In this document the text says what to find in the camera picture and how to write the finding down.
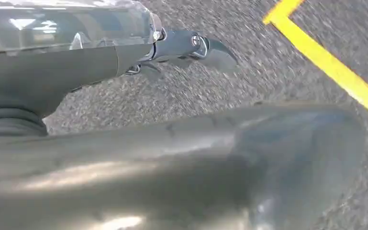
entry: gray tube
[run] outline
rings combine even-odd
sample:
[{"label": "gray tube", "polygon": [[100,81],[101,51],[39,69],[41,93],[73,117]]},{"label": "gray tube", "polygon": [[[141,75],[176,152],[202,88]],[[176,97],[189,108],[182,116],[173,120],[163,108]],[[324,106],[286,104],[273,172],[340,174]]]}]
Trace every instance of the gray tube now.
[{"label": "gray tube", "polygon": [[122,75],[152,44],[0,56],[0,108],[27,108],[43,118],[71,90]]},{"label": "gray tube", "polygon": [[301,103],[0,138],[0,230],[305,230],[363,150],[350,113]]}]

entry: pavement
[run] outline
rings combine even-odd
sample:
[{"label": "pavement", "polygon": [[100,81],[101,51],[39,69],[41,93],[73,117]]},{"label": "pavement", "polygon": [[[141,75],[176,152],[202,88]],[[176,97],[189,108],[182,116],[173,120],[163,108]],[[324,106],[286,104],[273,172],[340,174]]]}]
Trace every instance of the pavement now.
[{"label": "pavement", "polygon": [[[225,75],[198,64],[160,65],[163,77],[123,76],[70,94],[45,121],[52,134],[114,129],[179,119],[258,101],[312,100],[357,113],[353,100],[262,18],[275,0],[142,0],[167,29],[204,31],[234,50],[241,69]],[[305,0],[290,17],[368,83],[368,0]],[[368,230],[368,141],[355,185],[313,227]]]}]

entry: yellow parking line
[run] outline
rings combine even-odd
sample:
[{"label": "yellow parking line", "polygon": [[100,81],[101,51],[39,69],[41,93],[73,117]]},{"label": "yellow parking line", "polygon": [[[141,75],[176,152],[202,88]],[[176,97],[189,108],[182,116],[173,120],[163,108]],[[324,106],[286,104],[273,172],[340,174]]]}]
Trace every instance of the yellow parking line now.
[{"label": "yellow parking line", "polygon": [[283,0],[263,22],[273,23],[301,53],[368,109],[368,84],[288,18],[302,1]]},{"label": "yellow parking line", "polygon": [[268,12],[267,16],[264,17],[263,23],[269,24],[272,18],[286,17],[290,16],[294,10],[303,2],[303,0],[282,0],[275,5],[274,8]]}]

